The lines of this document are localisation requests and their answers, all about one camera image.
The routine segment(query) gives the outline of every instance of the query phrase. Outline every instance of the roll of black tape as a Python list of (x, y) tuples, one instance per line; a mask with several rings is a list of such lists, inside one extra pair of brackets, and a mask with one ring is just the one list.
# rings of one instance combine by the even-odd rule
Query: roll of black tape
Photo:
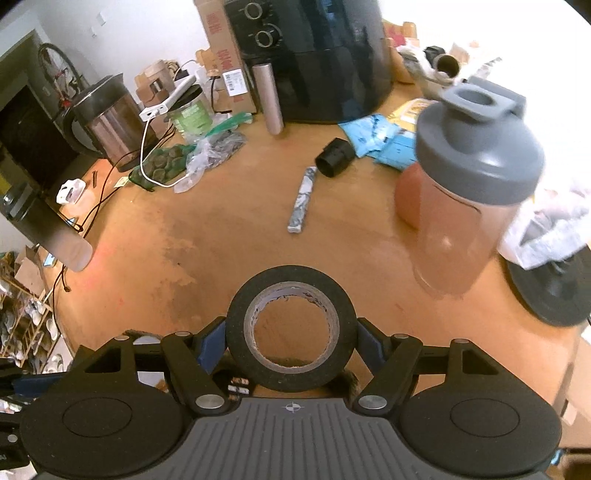
[[(274, 300), (297, 296), (326, 315), (329, 341), (322, 354), (303, 367), (284, 367), (265, 358), (254, 338), (260, 312)], [(255, 382), (272, 390), (299, 392), (326, 385), (343, 371), (357, 342), (357, 317), (345, 291), (328, 275), (309, 267), (270, 268), (236, 293), (226, 318), (226, 341), (236, 363)]]

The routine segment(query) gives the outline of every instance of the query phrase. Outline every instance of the shaker bottle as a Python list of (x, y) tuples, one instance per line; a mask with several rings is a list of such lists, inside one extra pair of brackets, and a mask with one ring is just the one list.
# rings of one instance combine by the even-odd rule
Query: shaker bottle
[(523, 122), (525, 98), (485, 80), (443, 93), (417, 121), (421, 185), (417, 280), (439, 294), (467, 292), (544, 168)]

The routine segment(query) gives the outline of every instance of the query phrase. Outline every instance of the shoe rack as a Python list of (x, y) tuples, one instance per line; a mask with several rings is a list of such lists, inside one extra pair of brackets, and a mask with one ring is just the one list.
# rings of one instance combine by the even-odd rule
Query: shoe rack
[(10, 258), (0, 260), (0, 309), (0, 356), (14, 358), (19, 367), (41, 373), (60, 333), (48, 300), (37, 298), (15, 280)]

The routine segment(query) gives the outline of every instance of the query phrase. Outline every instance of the table surface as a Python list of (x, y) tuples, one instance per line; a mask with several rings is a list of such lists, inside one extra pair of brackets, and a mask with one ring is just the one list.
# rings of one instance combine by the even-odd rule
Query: table surface
[[(379, 111), (389, 114), (419, 95), (414, 86), (397, 85)], [(56, 294), (58, 321), (72, 347), (97, 348), (127, 329), (197, 332), (226, 314), (255, 274), (300, 264), (334, 278), (357, 315), (384, 333), (404, 332), (426, 345), (471, 339), (554, 400), (579, 330), (556, 329), (528, 313), (498, 259), (463, 298), (429, 296), (413, 277), (416, 232), (394, 212), (399, 172), (363, 158), (335, 179), (318, 175), (303, 233), (290, 234), (305, 168), (344, 133), (336, 125), (289, 124), (272, 137), (261, 116), (241, 131), (247, 145), (189, 192), (149, 193), (128, 184), (107, 202), (87, 237), (95, 247), (91, 263), (67, 273), (71, 293), (59, 288)], [(109, 169), (106, 160), (91, 168), (87, 178), (98, 170), (98, 187), (87, 189), (68, 215), (83, 218), (97, 203)], [(120, 176), (109, 178), (107, 194)], [(306, 358), (326, 330), (312, 317), (308, 310), (304, 316), (286, 311), (283, 324), (266, 323), (257, 335), (274, 352)], [(357, 354), (349, 368), (362, 385), (371, 378)]]

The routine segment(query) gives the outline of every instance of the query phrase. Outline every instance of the wall outlet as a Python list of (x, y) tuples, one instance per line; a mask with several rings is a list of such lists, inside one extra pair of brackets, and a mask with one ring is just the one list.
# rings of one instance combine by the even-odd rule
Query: wall outlet
[(105, 16), (105, 12), (99, 12), (99, 14), (96, 16), (96, 19), (99, 22), (99, 25), (102, 27), (103, 25), (105, 25), (107, 23), (107, 18)]

